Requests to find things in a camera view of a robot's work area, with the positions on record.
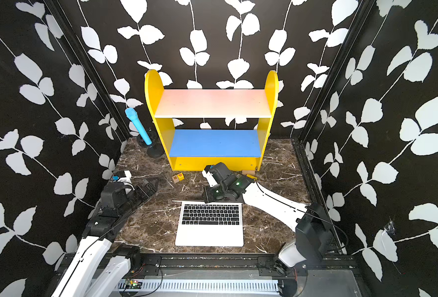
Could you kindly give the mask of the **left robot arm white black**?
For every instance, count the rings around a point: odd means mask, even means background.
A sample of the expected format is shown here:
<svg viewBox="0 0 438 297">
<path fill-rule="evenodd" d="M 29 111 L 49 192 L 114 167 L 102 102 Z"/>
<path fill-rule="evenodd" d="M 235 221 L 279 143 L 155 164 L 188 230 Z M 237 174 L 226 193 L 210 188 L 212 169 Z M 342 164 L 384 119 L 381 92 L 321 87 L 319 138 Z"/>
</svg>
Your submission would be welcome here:
<svg viewBox="0 0 438 297">
<path fill-rule="evenodd" d="M 121 245 L 102 272 L 95 274 L 127 220 L 156 194 L 158 184 L 158 178 L 134 185 L 128 176 L 114 176 L 105 185 L 96 214 L 87 223 L 71 263 L 49 296 L 108 297 L 128 273 L 143 267 L 139 247 Z"/>
</svg>

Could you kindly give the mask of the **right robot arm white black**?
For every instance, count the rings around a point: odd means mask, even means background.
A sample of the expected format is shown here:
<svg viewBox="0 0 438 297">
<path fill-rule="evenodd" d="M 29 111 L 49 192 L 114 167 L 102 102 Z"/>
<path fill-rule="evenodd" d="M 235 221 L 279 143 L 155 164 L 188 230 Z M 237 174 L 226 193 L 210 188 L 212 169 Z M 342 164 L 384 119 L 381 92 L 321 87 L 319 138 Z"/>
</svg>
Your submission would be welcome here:
<svg viewBox="0 0 438 297">
<path fill-rule="evenodd" d="M 231 171 L 222 162 L 206 166 L 202 174 L 209 184 L 204 188 L 205 203 L 240 202 L 264 211 L 295 232 L 295 239 L 278 252 L 278 260 L 285 266 L 318 265 L 331 250 L 333 224 L 321 205 L 286 199 L 250 175 Z"/>
</svg>

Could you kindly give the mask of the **silver laptop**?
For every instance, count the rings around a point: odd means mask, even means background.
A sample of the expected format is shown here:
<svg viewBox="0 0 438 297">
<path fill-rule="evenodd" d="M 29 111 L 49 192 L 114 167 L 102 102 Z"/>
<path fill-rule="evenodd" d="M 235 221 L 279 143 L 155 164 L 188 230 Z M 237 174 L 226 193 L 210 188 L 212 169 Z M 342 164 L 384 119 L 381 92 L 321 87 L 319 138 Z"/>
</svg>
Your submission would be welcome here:
<svg viewBox="0 0 438 297">
<path fill-rule="evenodd" d="M 183 201 L 176 246 L 242 247 L 241 203 Z"/>
</svg>

